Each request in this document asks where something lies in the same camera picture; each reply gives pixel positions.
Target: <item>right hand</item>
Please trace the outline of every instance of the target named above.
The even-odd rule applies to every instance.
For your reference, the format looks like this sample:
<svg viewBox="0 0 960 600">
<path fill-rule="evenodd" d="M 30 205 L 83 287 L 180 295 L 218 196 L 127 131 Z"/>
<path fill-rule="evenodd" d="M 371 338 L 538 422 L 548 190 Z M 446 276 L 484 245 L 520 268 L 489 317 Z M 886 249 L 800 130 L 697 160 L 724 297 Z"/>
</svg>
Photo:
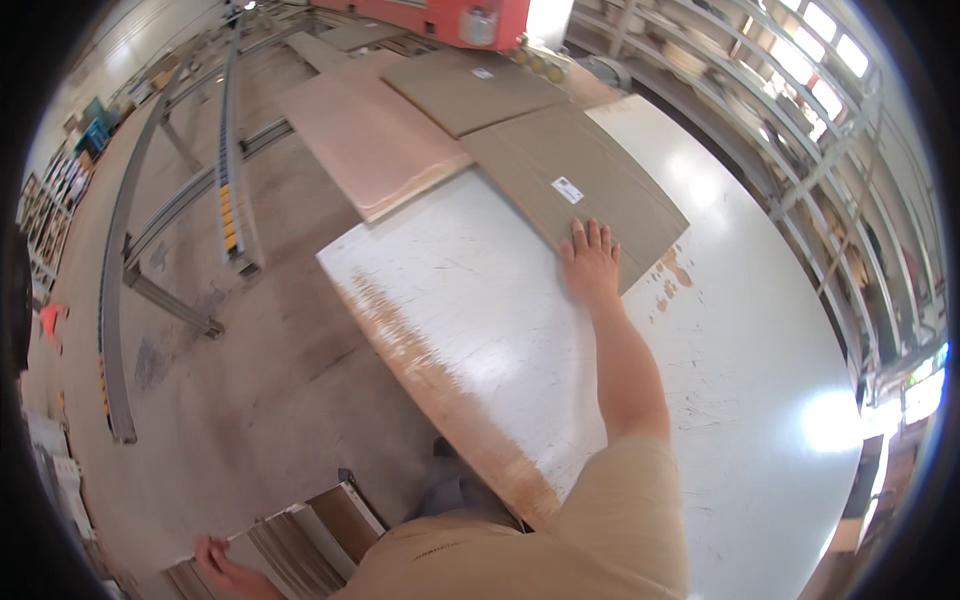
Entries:
<svg viewBox="0 0 960 600">
<path fill-rule="evenodd" d="M 600 228 L 590 219 L 584 231 L 580 219 L 574 219 L 573 243 L 562 240 L 560 255 L 566 285 L 591 313 L 620 302 L 620 245 L 612 246 L 610 226 Z"/>
<path fill-rule="evenodd" d="M 193 546 L 197 564 L 218 588 L 235 591 L 251 600 L 286 600 L 266 575 L 228 559 L 228 548 L 228 541 L 210 536 L 197 538 Z"/>
</svg>

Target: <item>foot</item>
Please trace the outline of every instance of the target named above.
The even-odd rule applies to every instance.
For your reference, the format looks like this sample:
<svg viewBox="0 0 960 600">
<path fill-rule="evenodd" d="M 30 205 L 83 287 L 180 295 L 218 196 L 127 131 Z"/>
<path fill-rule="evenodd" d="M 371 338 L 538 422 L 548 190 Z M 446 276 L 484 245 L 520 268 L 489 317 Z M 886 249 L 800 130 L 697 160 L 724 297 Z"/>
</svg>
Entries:
<svg viewBox="0 0 960 600">
<path fill-rule="evenodd" d="M 447 456 L 449 458 L 459 458 L 457 451 L 453 449 L 453 446 L 450 445 L 450 442 L 444 437 L 437 438 L 433 441 L 433 455 L 434 456 Z"/>
</svg>

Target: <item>white sticker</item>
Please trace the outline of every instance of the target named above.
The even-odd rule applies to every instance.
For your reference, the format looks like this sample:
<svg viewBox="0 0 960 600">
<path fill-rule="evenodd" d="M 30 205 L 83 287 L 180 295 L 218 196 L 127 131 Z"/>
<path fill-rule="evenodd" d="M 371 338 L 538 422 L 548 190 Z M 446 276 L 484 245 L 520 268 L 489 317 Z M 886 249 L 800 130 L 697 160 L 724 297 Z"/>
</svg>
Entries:
<svg viewBox="0 0 960 600">
<path fill-rule="evenodd" d="M 564 195 L 571 204 L 576 204 L 584 198 L 584 193 L 578 190 L 566 177 L 561 177 L 552 183 L 553 188 Z"/>
</svg>

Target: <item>beige t-shirt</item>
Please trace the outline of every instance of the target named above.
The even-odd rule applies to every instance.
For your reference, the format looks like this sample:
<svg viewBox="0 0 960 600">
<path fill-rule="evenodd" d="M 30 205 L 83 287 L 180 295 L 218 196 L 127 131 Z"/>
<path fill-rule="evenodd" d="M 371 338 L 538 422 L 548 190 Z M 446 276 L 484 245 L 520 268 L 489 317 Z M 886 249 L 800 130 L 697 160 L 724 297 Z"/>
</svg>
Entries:
<svg viewBox="0 0 960 600">
<path fill-rule="evenodd" d="M 670 446 L 625 438 L 587 462 L 543 531 L 420 518 L 371 548 L 336 598 L 686 598 L 680 508 Z"/>
</svg>

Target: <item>left hand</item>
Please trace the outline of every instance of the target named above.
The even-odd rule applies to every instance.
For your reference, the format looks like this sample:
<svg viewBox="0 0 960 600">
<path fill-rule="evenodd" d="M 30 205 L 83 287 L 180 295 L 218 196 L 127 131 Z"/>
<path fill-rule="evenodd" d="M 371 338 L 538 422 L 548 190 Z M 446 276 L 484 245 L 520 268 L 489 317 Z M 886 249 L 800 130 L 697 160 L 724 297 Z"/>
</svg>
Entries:
<svg viewBox="0 0 960 600">
<path fill-rule="evenodd" d="M 229 548 L 228 541 L 210 536 L 197 538 L 193 546 L 197 564 L 218 588 L 235 591 L 251 600 L 286 600 L 266 575 L 228 559 Z"/>
</svg>

